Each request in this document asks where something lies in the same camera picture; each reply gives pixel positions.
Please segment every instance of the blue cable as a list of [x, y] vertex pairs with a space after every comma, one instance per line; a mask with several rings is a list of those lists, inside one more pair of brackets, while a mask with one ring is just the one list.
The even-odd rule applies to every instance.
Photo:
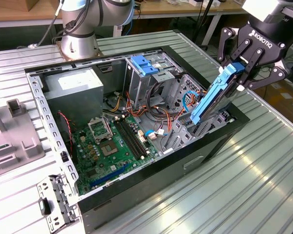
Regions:
[[184, 94], [184, 96], [183, 96], [183, 98], [182, 98], [182, 105], [183, 105], [184, 109], [185, 109], [187, 112], [189, 112], [189, 109], [188, 109], [188, 107], [187, 107], [187, 105], [186, 105], [186, 96], [187, 96], [187, 94], [194, 94], [194, 95], [196, 95], [197, 97], [200, 96], [200, 95], [205, 95], [205, 94], [198, 94], [198, 93], [196, 93], [196, 92], [194, 92], [194, 91], [187, 91], [187, 92]]
[[150, 133], [154, 133], [153, 130], [148, 130], [146, 133], [145, 133], [145, 136], [147, 137]]
[[132, 28], [132, 20], [130, 21], [130, 28], [129, 28], [129, 30], [126, 32], [125, 36], [128, 35], [128, 33], [130, 32], [131, 28]]

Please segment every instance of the blue pci slot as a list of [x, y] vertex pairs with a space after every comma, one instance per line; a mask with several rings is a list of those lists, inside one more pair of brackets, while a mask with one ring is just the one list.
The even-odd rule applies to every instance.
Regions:
[[231, 78], [245, 70], [245, 67], [239, 63], [229, 64], [224, 71], [216, 78], [211, 88], [202, 98], [200, 103], [194, 108], [191, 113], [191, 120], [194, 124], [198, 124], [202, 118], [202, 115], [209, 108], [211, 104], [219, 97], [220, 93], [228, 87], [228, 83]]
[[97, 179], [97, 180], [91, 182], [91, 183], [90, 183], [90, 187], [94, 187], [94, 186], [96, 186], [96, 185], [102, 184], [102, 183], [108, 181], [109, 179], [111, 179], [111, 178], [113, 178], [113, 177], [115, 177], [115, 176], [120, 175], [121, 173], [123, 173], [123, 172], [125, 171], [125, 169], [126, 169], [129, 165], [130, 165], [130, 163], [128, 163], [128, 164], [122, 166], [120, 169], [117, 169], [116, 171], [114, 171], [114, 172], [112, 172], [112, 173], [110, 173], [110, 174], [108, 174], [108, 175], [106, 175], [106, 176], [104, 176], [104, 177], [102, 177], [102, 178], [100, 178], [100, 179]]

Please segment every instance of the robotiq logo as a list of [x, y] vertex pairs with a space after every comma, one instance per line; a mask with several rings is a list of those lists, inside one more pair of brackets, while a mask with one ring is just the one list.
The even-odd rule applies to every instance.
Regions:
[[252, 32], [249, 34], [250, 37], [255, 37], [256, 39], [258, 39], [260, 42], [262, 42], [263, 44], [265, 44], [269, 49], [272, 48], [272, 44], [270, 43], [270, 41], [266, 40], [265, 38], [263, 38], [261, 35], [258, 35], [255, 30], [252, 30]]

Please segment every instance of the motherboard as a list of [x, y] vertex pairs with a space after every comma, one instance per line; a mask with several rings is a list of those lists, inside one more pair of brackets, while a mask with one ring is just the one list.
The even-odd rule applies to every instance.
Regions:
[[103, 124], [91, 123], [89, 127], [73, 133], [77, 146], [75, 166], [79, 174], [77, 187], [80, 195], [153, 162], [159, 156], [151, 141], [141, 137], [142, 130], [132, 116], [106, 121], [112, 136], [101, 141], [97, 137], [99, 133], [106, 133]]

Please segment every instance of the slotted aluminum surface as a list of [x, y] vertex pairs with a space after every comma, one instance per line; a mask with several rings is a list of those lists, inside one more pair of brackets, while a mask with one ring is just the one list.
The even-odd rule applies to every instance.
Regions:
[[[173, 31], [98, 40], [105, 55], [170, 45], [209, 81], [218, 65]], [[29, 110], [46, 156], [0, 176], [0, 233], [48, 233], [36, 184], [60, 172], [23, 69], [63, 61], [55, 46], [0, 52], [0, 106], [18, 98]], [[293, 126], [252, 92], [234, 101], [250, 123], [217, 157], [104, 225], [106, 233], [291, 233]], [[82, 234], [79, 222], [60, 233]]]

